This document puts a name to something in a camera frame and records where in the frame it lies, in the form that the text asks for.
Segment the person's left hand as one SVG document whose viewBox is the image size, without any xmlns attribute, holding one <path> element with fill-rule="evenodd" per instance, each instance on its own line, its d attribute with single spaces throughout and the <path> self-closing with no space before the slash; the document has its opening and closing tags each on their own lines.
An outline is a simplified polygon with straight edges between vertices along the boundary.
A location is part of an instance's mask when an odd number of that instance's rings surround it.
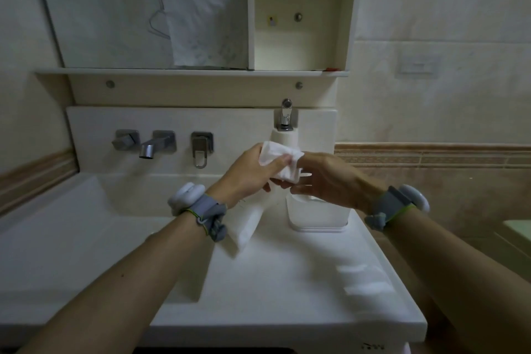
<svg viewBox="0 0 531 354">
<path fill-rule="evenodd" d="M 259 164 L 259 156 L 262 146 L 262 143 L 258 143 L 246 150 L 206 193 L 230 209 L 239 201 L 261 190 L 263 165 Z"/>
</svg>

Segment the person's right hand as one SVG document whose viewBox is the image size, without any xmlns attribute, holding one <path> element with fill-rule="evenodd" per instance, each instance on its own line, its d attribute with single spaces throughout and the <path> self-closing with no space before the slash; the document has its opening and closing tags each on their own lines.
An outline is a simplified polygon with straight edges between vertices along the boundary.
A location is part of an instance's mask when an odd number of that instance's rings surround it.
<svg viewBox="0 0 531 354">
<path fill-rule="evenodd" d="M 297 167 L 314 176 L 315 197 L 331 204 L 371 214 L 373 204 L 389 188 L 341 158 L 320 152 L 305 152 Z"/>
</svg>

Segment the person's left forearm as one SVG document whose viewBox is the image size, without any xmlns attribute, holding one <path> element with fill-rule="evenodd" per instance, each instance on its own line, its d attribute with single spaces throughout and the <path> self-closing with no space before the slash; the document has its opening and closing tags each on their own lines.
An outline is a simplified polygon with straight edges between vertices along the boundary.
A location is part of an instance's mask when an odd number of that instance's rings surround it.
<svg viewBox="0 0 531 354">
<path fill-rule="evenodd" d="M 207 224 L 182 212 L 81 291 L 17 354 L 131 354 L 205 243 Z"/>
</svg>

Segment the person's right forearm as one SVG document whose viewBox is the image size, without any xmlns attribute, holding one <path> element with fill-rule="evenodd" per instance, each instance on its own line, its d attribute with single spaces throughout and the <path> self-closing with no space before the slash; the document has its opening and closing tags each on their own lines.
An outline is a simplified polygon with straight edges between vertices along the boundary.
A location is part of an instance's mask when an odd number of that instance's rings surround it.
<svg viewBox="0 0 531 354">
<path fill-rule="evenodd" d="M 531 283 L 416 208 L 383 233 L 471 351 L 531 354 Z"/>
</svg>

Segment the white soap dispenser chrome pump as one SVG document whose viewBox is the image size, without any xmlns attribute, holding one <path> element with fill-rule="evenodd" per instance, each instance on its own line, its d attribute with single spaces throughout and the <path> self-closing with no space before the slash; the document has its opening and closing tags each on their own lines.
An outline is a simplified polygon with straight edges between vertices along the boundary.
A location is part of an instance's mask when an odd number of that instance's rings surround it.
<svg viewBox="0 0 531 354">
<path fill-rule="evenodd" d="M 301 151 L 297 125 L 297 110 L 290 98 L 284 98 L 274 111 L 270 141 Z"/>
</svg>

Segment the translucent white container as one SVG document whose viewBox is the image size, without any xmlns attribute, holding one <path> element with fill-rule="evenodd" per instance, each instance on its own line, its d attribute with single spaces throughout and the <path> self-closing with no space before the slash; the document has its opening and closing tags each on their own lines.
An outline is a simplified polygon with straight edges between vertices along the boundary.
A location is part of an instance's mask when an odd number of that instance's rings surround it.
<svg viewBox="0 0 531 354">
<path fill-rule="evenodd" d="M 286 196 L 288 223 L 297 232 L 341 233 L 348 226 L 350 209 L 313 196 Z"/>
</svg>

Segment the white vanity sink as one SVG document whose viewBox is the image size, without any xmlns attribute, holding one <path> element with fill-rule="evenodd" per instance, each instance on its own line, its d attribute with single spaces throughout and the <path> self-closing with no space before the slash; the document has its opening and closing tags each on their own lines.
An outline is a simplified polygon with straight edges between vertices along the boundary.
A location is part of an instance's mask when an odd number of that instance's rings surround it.
<svg viewBox="0 0 531 354">
<path fill-rule="evenodd" d="M 80 173 L 0 218 L 0 347 L 26 343 L 65 303 L 173 217 L 185 183 L 211 185 L 244 150 L 269 139 L 274 109 L 74 106 Z M 177 150 L 118 151 L 118 129 L 175 132 Z M 214 135 L 196 169 L 191 133 Z M 299 353 L 402 352 L 427 322 L 356 212 L 341 233 L 297 232 L 286 191 L 238 255 L 209 238 L 139 346 L 286 347 Z"/>
</svg>

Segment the grey white left wrist tracker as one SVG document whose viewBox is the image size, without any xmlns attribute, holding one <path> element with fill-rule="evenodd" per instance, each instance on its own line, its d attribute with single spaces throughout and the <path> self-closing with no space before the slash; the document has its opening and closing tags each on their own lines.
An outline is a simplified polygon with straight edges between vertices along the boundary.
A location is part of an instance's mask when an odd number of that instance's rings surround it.
<svg viewBox="0 0 531 354">
<path fill-rule="evenodd" d="M 194 215 L 197 225 L 201 226 L 215 243 L 227 236 L 227 227 L 223 224 L 227 206 L 209 196 L 204 185 L 185 183 L 169 197 L 167 203 L 175 217 L 183 212 Z"/>
</svg>

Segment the grey white wrist tracker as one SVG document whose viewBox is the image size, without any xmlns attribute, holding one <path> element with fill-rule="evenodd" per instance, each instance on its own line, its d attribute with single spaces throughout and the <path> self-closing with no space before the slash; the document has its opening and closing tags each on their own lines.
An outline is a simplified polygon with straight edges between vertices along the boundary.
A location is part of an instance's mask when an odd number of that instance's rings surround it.
<svg viewBox="0 0 531 354">
<path fill-rule="evenodd" d="M 389 222 L 414 207 L 424 213 L 430 212 L 427 198 L 418 189 L 407 184 L 398 188 L 390 186 L 373 204 L 372 214 L 367 215 L 364 222 L 370 229 L 381 232 Z"/>
<path fill-rule="evenodd" d="M 223 224 L 227 206 L 209 196 L 204 185 L 185 183 L 169 197 L 167 203 L 175 217 L 183 212 L 194 215 L 197 225 L 201 226 L 215 243 L 227 236 L 227 227 Z"/>
</svg>

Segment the grey white right wrist tracker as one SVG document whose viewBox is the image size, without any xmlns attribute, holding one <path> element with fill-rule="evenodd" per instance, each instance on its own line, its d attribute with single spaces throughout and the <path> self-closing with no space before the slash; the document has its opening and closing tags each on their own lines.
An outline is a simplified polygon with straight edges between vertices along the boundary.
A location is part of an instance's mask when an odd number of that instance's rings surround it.
<svg viewBox="0 0 531 354">
<path fill-rule="evenodd" d="M 381 232 L 389 222 L 414 207 L 424 213 L 430 212 L 427 198 L 418 189 L 407 184 L 398 188 L 390 186 L 373 204 L 372 214 L 367 215 L 364 222 L 370 229 Z"/>
</svg>

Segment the white ledge shelf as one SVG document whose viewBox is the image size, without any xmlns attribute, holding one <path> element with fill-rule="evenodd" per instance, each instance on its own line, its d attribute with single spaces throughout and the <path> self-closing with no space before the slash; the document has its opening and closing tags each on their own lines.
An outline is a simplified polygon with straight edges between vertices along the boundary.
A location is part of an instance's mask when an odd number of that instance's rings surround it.
<svg viewBox="0 0 531 354">
<path fill-rule="evenodd" d="M 65 77 L 76 105 L 151 108 L 333 108 L 349 71 L 39 68 Z M 301 81 L 304 87 L 295 88 Z"/>
</svg>

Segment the chrome faucet spout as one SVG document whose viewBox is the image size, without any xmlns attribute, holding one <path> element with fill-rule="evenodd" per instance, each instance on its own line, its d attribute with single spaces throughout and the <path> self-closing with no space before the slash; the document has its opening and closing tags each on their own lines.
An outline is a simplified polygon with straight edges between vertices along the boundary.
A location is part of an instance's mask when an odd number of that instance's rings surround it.
<svg viewBox="0 0 531 354">
<path fill-rule="evenodd" d="M 139 158 L 154 159 L 157 153 L 173 154 L 177 150 L 175 132 L 154 130 L 152 138 L 140 145 Z"/>
</svg>

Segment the white open cabinet box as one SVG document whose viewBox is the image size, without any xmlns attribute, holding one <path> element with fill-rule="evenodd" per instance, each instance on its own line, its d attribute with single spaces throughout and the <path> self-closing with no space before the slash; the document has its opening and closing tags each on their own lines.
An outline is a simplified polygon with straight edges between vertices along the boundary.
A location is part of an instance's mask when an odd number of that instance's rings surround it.
<svg viewBox="0 0 531 354">
<path fill-rule="evenodd" d="M 248 0 L 249 69 L 349 71 L 358 7 L 358 0 Z"/>
</svg>

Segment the pale green fixture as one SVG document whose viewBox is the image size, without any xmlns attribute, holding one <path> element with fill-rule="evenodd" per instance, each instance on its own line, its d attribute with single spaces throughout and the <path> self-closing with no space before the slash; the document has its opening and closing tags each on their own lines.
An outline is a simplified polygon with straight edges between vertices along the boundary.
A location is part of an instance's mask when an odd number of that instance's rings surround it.
<svg viewBox="0 0 531 354">
<path fill-rule="evenodd" d="M 499 229 L 499 235 L 531 258 L 531 220 L 503 221 Z"/>
</svg>

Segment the wall mirror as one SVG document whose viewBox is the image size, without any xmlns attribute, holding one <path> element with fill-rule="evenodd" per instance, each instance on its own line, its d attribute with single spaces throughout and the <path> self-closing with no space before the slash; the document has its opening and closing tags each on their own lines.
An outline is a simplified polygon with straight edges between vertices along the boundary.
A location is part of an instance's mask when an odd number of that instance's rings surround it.
<svg viewBox="0 0 531 354">
<path fill-rule="evenodd" d="M 170 41 L 149 32 L 158 0 L 45 0 L 66 68 L 249 68 L 248 0 L 163 0 Z"/>
</svg>

